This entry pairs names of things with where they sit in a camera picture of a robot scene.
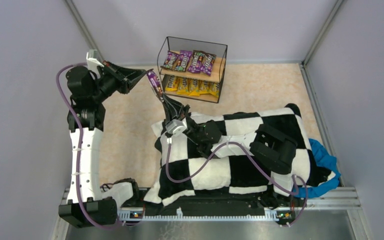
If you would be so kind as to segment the yellow candy bag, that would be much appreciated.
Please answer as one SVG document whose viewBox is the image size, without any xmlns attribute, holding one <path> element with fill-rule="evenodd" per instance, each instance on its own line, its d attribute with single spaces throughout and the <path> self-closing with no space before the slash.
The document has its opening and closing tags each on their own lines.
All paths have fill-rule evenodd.
<svg viewBox="0 0 384 240">
<path fill-rule="evenodd" d="M 210 93 L 210 84 L 207 81 L 200 81 L 198 93 L 199 93 L 199 95 L 209 94 Z"/>
</svg>

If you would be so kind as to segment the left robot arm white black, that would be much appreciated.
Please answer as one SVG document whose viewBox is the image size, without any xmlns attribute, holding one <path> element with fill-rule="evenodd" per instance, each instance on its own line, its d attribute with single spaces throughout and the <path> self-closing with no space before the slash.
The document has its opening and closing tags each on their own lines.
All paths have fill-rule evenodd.
<svg viewBox="0 0 384 240">
<path fill-rule="evenodd" d="M 119 208 L 129 200 L 138 200 L 140 190 L 133 178 L 99 184 L 100 144 L 106 110 L 103 105 L 115 92 L 128 94 L 146 75 L 144 69 L 121 67 L 109 61 L 91 70 L 85 63 L 63 67 L 70 97 L 62 99 L 68 107 L 67 123 L 71 139 L 72 170 L 65 204 L 59 216 L 76 228 L 97 227 L 112 230 L 123 223 Z"/>
</svg>

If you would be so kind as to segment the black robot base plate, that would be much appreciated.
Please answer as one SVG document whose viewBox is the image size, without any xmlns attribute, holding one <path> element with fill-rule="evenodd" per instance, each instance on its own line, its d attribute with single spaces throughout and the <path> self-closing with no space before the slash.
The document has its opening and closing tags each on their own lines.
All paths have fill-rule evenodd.
<svg viewBox="0 0 384 240">
<path fill-rule="evenodd" d="M 297 210 L 304 203 L 299 198 L 283 196 L 272 189 L 265 192 L 230 194 L 225 190 L 199 190 L 194 196 L 181 196 L 173 203 L 145 202 L 149 190 L 141 188 L 139 194 L 127 200 L 120 211 L 129 211 L 132 218 L 145 217 L 245 217 L 264 216 L 271 210 Z"/>
</svg>

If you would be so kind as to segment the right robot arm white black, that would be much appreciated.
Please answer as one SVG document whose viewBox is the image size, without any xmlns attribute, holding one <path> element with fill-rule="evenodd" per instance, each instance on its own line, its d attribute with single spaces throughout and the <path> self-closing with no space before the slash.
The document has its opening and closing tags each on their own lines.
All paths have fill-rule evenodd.
<svg viewBox="0 0 384 240">
<path fill-rule="evenodd" d="M 291 177 L 293 189 L 289 190 L 268 176 L 260 167 L 263 165 L 271 172 L 282 175 L 291 173 L 292 162 L 298 145 L 291 137 L 262 123 L 255 132 L 247 133 L 236 140 L 229 136 L 227 140 L 222 141 L 222 132 L 215 121 L 210 120 L 198 124 L 189 116 L 189 105 L 183 105 L 165 94 L 160 96 L 159 100 L 165 114 L 165 135 L 169 148 L 166 159 L 170 159 L 172 136 L 179 134 L 185 134 L 196 145 L 201 156 L 206 158 L 206 161 L 195 173 L 183 179 L 172 178 L 169 173 L 169 164 L 166 163 L 165 173 L 171 182 L 180 184 L 191 180 L 204 169 L 219 150 L 234 145 L 241 149 L 255 168 L 279 190 L 290 196 L 296 196 L 299 193 L 296 175 Z"/>
</svg>

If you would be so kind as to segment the purple brown candy bag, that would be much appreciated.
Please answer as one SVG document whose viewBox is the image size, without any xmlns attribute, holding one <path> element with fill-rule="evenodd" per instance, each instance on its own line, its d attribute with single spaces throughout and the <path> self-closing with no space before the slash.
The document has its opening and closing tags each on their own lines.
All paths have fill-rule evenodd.
<svg viewBox="0 0 384 240">
<path fill-rule="evenodd" d="M 192 53 L 192 59 L 189 67 L 187 68 L 187 71 L 193 74 L 199 74 L 201 72 L 200 68 L 204 58 L 205 58 L 204 51 L 194 50 Z"/>
</svg>

